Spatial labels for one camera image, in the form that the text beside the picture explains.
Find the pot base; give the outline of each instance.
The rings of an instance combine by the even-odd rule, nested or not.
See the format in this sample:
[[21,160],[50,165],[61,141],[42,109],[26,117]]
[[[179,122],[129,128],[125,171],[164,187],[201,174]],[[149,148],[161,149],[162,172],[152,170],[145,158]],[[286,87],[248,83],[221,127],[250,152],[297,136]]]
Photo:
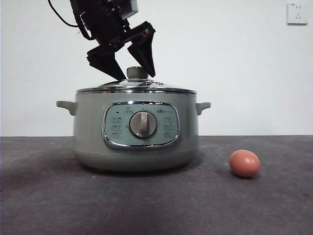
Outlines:
[[92,168],[109,171],[154,171],[184,165],[192,160],[197,149],[167,154],[101,155],[75,151],[78,161]]

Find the chrome trim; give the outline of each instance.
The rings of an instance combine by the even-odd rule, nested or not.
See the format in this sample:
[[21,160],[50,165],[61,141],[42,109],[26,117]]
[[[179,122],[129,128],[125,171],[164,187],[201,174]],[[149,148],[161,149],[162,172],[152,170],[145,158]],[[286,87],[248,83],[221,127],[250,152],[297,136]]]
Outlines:
[[164,88],[164,87],[96,87],[79,89],[76,92],[105,92],[105,91],[153,91],[153,92],[179,92],[197,94],[196,91],[179,89],[179,88]]
[[[176,118],[177,118],[177,126],[178,126],[178,131],[176,136],[174,137],[174,139],[172,139],[171,141],[167,142],[167,143],[162,143],[162,144],[151,144],[151,145],[128,145],[128,144],[121,144],[121,143],[116,143],[111,141],[106,133],[105,133],[105,120],[107,118],[107,113],[108,110],[110,109],[110,107],[112,107],[113,105],[120,105],[120,104],[155,104],[155,105],[167,105],[167,106],[171,106],[175,113],[176,113]],[[154,102],[154,101],[128,101],[128,102],[118,102],[118,103],[112,103],[110,104],[105,110],[104,110],[104,114],[103,114],[103,120],[102,120],[102,127],[101,127],[101,135],[103,138],[104,143],[111,148],[114,149],[120,149],[120,150],[151,150],[151,149],[160,149],[160,148],[166,148],[169,147],[171,145],[174,144],[174,142],[176,142],[179,137],[180,137],[180,121],[179,121],[179,116],[178,116],[178,111],[176,109],[176,107],[172,104],[169,103],[163,103],[163,102]]]
[[181,95],[196,95],[193,93],[183,93],[183,92],[165,92],[165,91],[134,91],[134,90],[120,90],[120,91],[94,91],[94,92],[76,92],[76,95],[80,94],[103,94],[103,93],[125,93],[125,94],[181,94]]

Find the cable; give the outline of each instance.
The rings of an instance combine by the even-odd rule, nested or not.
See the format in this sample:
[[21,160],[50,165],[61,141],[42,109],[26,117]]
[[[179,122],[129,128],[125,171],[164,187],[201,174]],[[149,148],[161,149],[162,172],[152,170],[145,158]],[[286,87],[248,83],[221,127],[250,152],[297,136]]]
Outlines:
[[48,0],[48,3],[50,5],[50,7],[52,8],[52,10],[54,11],[54,13],[62,20],[63,23],[65,23],[66,25],[68,25],[70,27],[78,27],[78,25],[72,25],[72,24],[67,23],[65,20],[63,20],[63,18],[59,15],[59,13],[56,11],[56,9],[54,9],[54,7],[52,6],[50,0]]

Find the pot lid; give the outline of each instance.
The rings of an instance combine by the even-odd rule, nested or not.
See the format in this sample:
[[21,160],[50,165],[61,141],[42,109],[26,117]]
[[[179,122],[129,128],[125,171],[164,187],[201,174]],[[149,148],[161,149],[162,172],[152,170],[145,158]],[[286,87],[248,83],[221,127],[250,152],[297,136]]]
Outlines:
[[148,79],[147,73],[143,72],[143,68],[141,67],[128,68],[127,76],[129,79],[109,82],[98,87],[80,89],[77,93],[101,91],[159,91],[197,94],[197,92],[193,90],[178,88],[170,84]]

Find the control panel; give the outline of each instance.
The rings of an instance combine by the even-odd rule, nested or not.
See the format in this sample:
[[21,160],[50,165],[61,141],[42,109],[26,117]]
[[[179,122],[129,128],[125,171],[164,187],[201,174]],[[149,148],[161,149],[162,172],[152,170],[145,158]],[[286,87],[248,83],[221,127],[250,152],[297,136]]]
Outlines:
[[110,105],[102,134],[111,147],[153,146],[174,142],[180,133],[179,117],[171,104],[129,101]]

